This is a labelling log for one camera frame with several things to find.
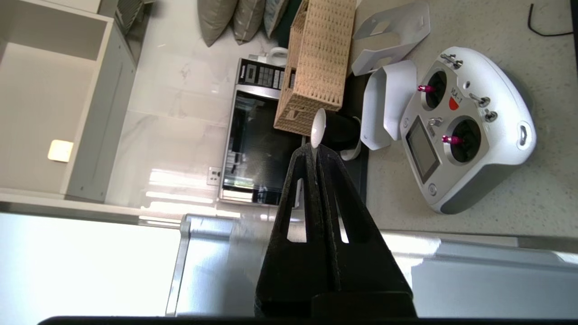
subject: light switch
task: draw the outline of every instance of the light switch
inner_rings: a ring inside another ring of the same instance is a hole
[[[73,142],[52,140],[50,150],[48,151],[48,159],[67,163],[71,158],[73,145]]]

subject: black cup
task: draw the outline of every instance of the black cup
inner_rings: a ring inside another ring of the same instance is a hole
[[[315,114],[311,127],[311,145],[317,148],[321,143],[337,152],[355,149],[360,133],[361,125],[358,120],[320,109]]]

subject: pillow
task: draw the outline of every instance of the pillow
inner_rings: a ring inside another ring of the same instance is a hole
[[[288,0],[288,5],[285,9],[283,17],[279,20],[277,28],[275,28],[275,38],[279,43],[279,47],[289,48],[289,34],[291,32],[291,24],[293,19],[297,16],[297,10],[301,6],[302,0]]]
[[[265,0],[239,0],[233,16],[233,32],[240,45],[255,36],[261,26]]]
[[[271,38],[275,27],[277,27],[277,24],[281,20],[287,7],[287,2],[287,0],[266,0],[263,23],[265,24],[265,31],[267,32],[268,38]]]
[[[201,34],[207,46],[213,45],[235,13],[238,0],[198,0]]]

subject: countertop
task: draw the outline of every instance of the countertop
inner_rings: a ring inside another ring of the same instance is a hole
[[[407,1],[392,1],[391,5]],[[530,1],[429,2],[431,33],[406,57],[421,80],[444,49],[468,47],[492,59],[530,94],[538,145],[529,160],[472,208],[430,210],[401,142],[369,153],[367,207],[384,230],[578,237],[578,91],[572,35],[542,37],[527,28]],[[569,1],[534,1],[532,25],[572,30]]]

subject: microwave control panel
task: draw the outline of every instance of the microwave control panel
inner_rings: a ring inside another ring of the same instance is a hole
[[[281,90],[285,68],[242,58],[239,63],[237,84]]]

